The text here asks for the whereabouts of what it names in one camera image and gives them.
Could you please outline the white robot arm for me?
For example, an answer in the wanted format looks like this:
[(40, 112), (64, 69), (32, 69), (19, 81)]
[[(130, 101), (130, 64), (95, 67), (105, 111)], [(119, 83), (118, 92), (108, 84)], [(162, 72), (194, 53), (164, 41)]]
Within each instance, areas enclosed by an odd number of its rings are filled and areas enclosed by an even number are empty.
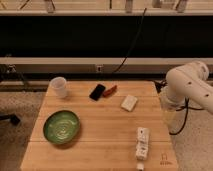
[(163, 119), (167, 125), (172, 123), (176, 110), (186, 98), (213, 114), (213, 86), (206, 82), (208, 77), (209, 69), (201, 61), (174, 67), (167, 72), (167, 85), (159, 93)]

